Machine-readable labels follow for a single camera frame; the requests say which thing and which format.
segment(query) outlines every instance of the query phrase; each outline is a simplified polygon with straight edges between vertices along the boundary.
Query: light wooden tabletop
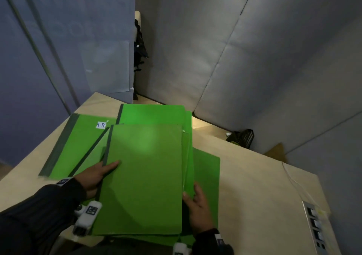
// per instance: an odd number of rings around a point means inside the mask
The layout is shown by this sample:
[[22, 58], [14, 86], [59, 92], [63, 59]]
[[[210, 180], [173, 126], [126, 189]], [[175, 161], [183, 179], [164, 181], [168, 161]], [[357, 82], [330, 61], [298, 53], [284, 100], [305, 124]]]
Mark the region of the light wooden tabletop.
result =
[[[95, 93], [76, 113], [116, 117], [121, 102]], [[0, 181], [0, 211], [55, 181], [38, 177], [66, 121]], [[193, 146], [220, 157], [219, 230], [235, 254], [315, 254], [302, 200], [313, 203], [292, 184], [281, 162], [213, 136], [193, 132]], [[318, 177], [285, 165], [315, 202], [330, 213]], [[63, 236], [72, 238], [70, 230]], [[101, 238], [80, 242], [94, 245]]]

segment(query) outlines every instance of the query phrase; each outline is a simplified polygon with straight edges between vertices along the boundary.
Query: dark green binding tape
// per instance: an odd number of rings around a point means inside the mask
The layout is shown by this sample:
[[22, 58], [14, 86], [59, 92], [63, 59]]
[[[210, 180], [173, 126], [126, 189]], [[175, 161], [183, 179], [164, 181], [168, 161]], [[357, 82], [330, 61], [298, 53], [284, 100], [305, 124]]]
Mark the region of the dark green binding tape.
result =
[[[107, 148], [106, 148], [106, 152], [104, 153], [104, 158], [103, 158], [103, 164], [102, 166], [105, 166], [107, 164], [107, 160], [108, 160], [108, 153], [109, 153], [109, 147], [111, 144], [111, 139], [112, 139], [112, 131], [113, 131], [113, 125], [111, 125], [111, 128], [109, 130], [109, 134], [108, 134], [108, 139], [107, 139]], [[101, 190], [102, 190], [102, 182], [101, 181], [98, 185], [98, 189], [97, 189], [97, 193], [96, 193], [96, 201], [99, 201], [99, 198], [101, 196]]]
[[122, 111], [123, 111], [123, 104], [120, 105], [120, 110], [118, 111], [118, 116], [115, 124], [120, 124], [120, 117], [122, 116]]
[[61, 135], [59, 136], [57, 143], [55, 144], [52, 152], [50, 153], [48, 160], [45, 162], [42, 170], [40, 171], [39, 176], [50, 176], [54, 166], [59, 159], [59, 156], [64, 149], [64, 146], [68, 141], [70, 134], [72, 133], [75, 124], [77, 123], [78, 118], [79, 114], [73, 113], [72, 115], [70, 115], [66, 126], [61, 132]]
[[91, 148], [87, 151], [87, 153], [83, 156], [83, 158], [79, 161], [79, 163], [74, 167], [72, 172], [69, 173], [68, 177], [73, 177], [75, 172], [77, 172], [78, 168], [83, 164], [85, 159], [89, 156], [89, 154], [93, 151], [93, 149], [96, 147], [96, 145], [99, 143], [99, 141], [103, 138], [103, 136], [107, 133], [109, 127], [107, 127], [105, 130], [103, 130], [102, 134], [98, 137], [98, 139], [95, 141], [95, 143], [91, 146]]

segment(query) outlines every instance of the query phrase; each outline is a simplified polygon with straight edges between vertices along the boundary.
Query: black sleeve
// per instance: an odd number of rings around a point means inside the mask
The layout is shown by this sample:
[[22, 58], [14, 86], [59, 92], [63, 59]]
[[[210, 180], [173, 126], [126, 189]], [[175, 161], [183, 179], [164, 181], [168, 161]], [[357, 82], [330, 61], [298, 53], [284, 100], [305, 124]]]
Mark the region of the black sleeve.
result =
[[61, 187], [46, 185], [1, 212], [0, 254], [48, 254], [58, 235], [74, 224], [74, 211], [85, 198], [84, 188], [71, 179]]
[[229, 244], [225, 244], [222, 239], [217, 240], [216, 235], [220, 235], [216, 228], [198, 234], [192, 245], [192, 254], [233, 255], [233, 248]]

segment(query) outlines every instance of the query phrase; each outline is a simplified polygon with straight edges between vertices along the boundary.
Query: stack of green folders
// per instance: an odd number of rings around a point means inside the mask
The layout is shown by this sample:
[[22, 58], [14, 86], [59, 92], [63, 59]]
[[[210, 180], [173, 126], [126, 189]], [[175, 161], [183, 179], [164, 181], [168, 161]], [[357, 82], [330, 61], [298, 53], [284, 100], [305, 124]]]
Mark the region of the stack of green folders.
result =
[[191, 245], [182, 192], [203, 188], [218, 224], [220, 158], [192, 147], [192, 114], [183, 106], [121, 105], [117, 119], [73, 114], [39, 175], [62, 179], [103, 161], [121, 164], [96, 200], [92, 235]]

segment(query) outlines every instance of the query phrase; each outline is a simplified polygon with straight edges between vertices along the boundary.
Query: hand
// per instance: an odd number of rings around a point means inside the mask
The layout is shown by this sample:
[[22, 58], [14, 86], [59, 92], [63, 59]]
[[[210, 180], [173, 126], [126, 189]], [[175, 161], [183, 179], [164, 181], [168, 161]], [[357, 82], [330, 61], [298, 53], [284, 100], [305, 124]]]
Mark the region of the hand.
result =
[[203, 193], [200, 185], [194, 183], [195, 196], [191, 197], [184, 192], [183, 201], [190, 210], [190, 225], [193, 235], [215, 228], [212, 222], [211, 211], [207, 202], [206, 196]]
[[119, 161], [102, 166], [103, 162], [99, 162], [94, 166], [88, 167], [86, 170], [74, 176], [87, 192], [87, 199], [94, 198], [97, 193], [97, 184], [103, 179], [104, 175], [109, 171], [114, 170]]

